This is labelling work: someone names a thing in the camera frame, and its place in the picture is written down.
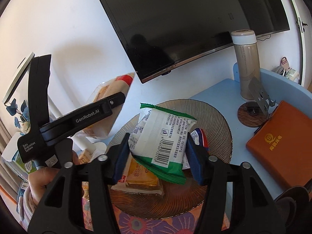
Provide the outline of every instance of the tissue box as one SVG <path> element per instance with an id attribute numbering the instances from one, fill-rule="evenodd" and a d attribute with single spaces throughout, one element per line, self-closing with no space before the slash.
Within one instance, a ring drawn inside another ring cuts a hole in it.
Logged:
<path id="1" fill-rule="evenodd" d="M 18 152 L 18 138 L 21 137 L 19 132 L 16 132 L 12 139 L 5 147 L 1 160 L 10 167 L 20 178 L 28 180 L 28 174 L 34 172 L 36 169 L 33 161 L 23 163 Z"/>

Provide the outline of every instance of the barcode number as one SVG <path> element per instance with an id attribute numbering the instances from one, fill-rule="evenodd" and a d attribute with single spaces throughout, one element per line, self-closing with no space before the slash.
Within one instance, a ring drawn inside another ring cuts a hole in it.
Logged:
<path id="1" fill-rule="evenodd" d="M 156 157 L 155 162 L 162 163 L 164 165 L 168 165 L 170 153 L 172 147 L 174 145 L 174 141 L 163 140 L 158 151 L 158 156 Z"/>

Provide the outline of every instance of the thermos bottle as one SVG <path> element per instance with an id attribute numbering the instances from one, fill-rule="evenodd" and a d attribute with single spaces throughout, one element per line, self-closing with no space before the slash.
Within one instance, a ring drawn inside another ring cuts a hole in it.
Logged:
<path id="1" fill-rule="evenodd" d="M 253 30 L 238 30 L 231 33 L 238 63 L 241 96 L 246 101 L 254 100 L 248 90 L 251 79 L 255 76 L 260 82 L 260 62 L 257 40 Z"/>

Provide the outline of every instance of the white door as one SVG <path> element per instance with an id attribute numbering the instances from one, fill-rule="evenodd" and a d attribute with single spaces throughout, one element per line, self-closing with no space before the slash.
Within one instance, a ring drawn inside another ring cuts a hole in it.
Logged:
<path id="1" fill-rule="evenodd" d="M 298 27 L 302 39 L 302 67 L 300 67 L 301 85 L 308 89 L 312 80 L 312 18 L 303 0 L 291 0 L 297 14 Z"/>

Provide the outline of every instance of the curtain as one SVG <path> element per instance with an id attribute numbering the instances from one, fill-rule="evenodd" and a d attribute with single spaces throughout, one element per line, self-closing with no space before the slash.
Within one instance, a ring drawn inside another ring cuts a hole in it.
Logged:
<path id="1" fill-rule="evenodd" d="M 0 157 L 10 139 L 11 136 L 0 119 Z M 20 184 L 21 179 L 0 160 L 0 189 L 15 202 L 17 201 Z"/>

